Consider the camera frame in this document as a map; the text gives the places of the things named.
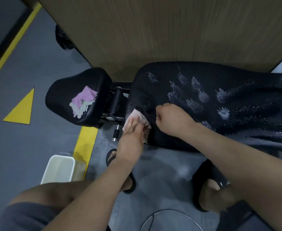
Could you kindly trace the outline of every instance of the hand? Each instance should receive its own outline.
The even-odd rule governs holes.
[[[196,122],[182,108],[166,103],[156,107],[156,125],[158,128],[171,136],[181,136]]]
[[[130,117],[125,132],[120,138],[116,158],[125,160],[134,166],[143,152],[144,136],[147,133],[148,128],[139,122],[139,117]]]

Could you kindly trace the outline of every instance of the black flip-flop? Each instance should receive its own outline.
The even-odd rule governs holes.
[[[201,208],[199,204],[199,196],[201,193],[201,189],[203,184],[207,179],[214,180],[221,188],[225,187],[228,183],[228,180],[224,177],[224,175],[216,168],[213,163],[207,159],[204,161],[197,171],[194,173],[192,178],[193,184],[193,205],[201,212],[208,212]]]
[[[107,153],[107,156],[106,156],[106,165],[107,165],[107,167],[109,166],[109,164],[111,163],[111,161],[114,160],[115,157],[116,157],[116,154],[115,154],[115,155],[113,155],[113,156],[109,159],[109,157],[110,157],[110,155],[111,155],[111,153],[112,153],[113,151],[116,151],[116,149],[113,148],[113,149],[111,149],[110,151],[108,151],[108,153]],[[135,180],[135,178],[134,178],[134,176],[133,176],[132,173],[129,174],[129,177],[130,177],[131,180],[132,180],[132,186],[131,186],[131,188],[130,188],[129,190],[123,190],[123,192],[124,192],[125,194],[131,194],[131,193],[136,189],[136,187],[137,187],[136,180]]]

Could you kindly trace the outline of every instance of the white bucket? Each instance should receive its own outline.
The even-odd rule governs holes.
[[[83,180],[85,162],[72,156],[51,156],[40,184]]]

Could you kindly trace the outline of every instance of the dark gray shorts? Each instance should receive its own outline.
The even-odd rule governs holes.
[[[59,214],[59,210],[37,203],[8,206],[0,218],[0,231],[41,231]],[[271,229],[250,206],[241,201],[220,213],[217,231],[268,231]]]

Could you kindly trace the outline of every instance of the yellow line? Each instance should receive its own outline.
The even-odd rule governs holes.
[[[86,163],[85,173],[89,165],[98,129],[95,127],[81,127],[80,134],[74,149],[73,157]]]
[[[16,34],[15,38],[12,40],[11,44],[8,46],[7,50],[5,51],[5,53],[3,54],[3,56],[0,59],[0,69],[2,68],[2,66],[4,65],[4,63],[6,62],[6,60],[8,59],[8,57],[10,56],[10,54],[12,53],[12,51],[14,50],[18,42],[21,40],[22,36],[26,32],[30,24],[33,22],[40,8],[41,8],[41,4],[37,3],[32,13],[30,14],[30,16],[24,22],[23,26],[21,27],[19,32]]]

